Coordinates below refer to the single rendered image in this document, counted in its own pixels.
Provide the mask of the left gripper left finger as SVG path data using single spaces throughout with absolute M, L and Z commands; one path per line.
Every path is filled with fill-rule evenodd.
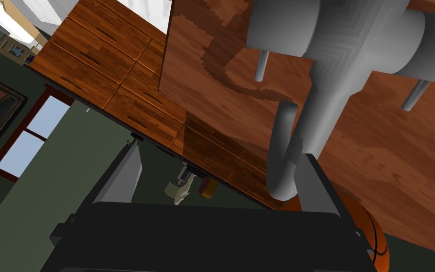
M 142 172 L 138 145 L 127 143 L 89 193 L 90 203 L 130 203 Z

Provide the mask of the orange basketball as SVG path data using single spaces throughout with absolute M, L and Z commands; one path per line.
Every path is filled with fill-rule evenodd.
M 382 228 L 373 215 L 361 205 L 358 197 L 345 188 L 338 186 L 338 184 L 335 184 L 334 187 L 344 206 L 349 210 L 356 226 L 365 234 L 372 249 L 370 257 L 377 272 L 388 272 L 390 268 L 390 251 Z

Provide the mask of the pale figurine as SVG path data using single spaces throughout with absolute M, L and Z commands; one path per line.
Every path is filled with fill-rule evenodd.
M 166 196 L 170 197 L 174 205 L 179 205 L 179 203 L 187 196 L 189 195 L 189 191 L 192 185 L 192 182 L 196 175 L 190 174 L 184 182 L 180 182 L 179 185 L 178 181 L 176 179 L 171 180 L 166 188 L 164 189 L 164 193 Z

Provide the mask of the brown wooden drawer cabinet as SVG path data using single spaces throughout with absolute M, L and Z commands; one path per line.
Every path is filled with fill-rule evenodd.
M 164 34 L 118 0 L 79 0 L 32 62 L 91 106 L 273 210 L 268 149 L 281 101 L 311 88 L 313 60 L 246 45 L 254 0 L 174 0 Z M 319 156 L 382 230 L 435 251 L 435 82 L 374 71 Z

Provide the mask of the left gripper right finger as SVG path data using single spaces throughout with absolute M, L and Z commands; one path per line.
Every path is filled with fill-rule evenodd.
M 312 154 L 300 154 L 294 172 L 294 181 L 303 211 L 334 213 L 344 220 L 352 219 Z

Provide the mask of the red framed window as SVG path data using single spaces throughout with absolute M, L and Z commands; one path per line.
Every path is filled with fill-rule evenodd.
M 0 176 L 17 182 L 75 101 L 50 85 L 0 149 Z

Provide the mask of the grey faucet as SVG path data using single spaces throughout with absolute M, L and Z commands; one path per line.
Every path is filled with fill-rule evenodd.
M 281 101 L 268 149 L 267 188 L 285 201 L 297 193 L 300 153 L 319 156 L 349 98 L 374 71 L 416 78 L 410 110 L 435 82 L 435 8 L 410 0 L 254 0 L 246 45 L 260 51 L 256 81 L 268 55 L 313 60 L 311 88 L 297 125 L 297 105 Z

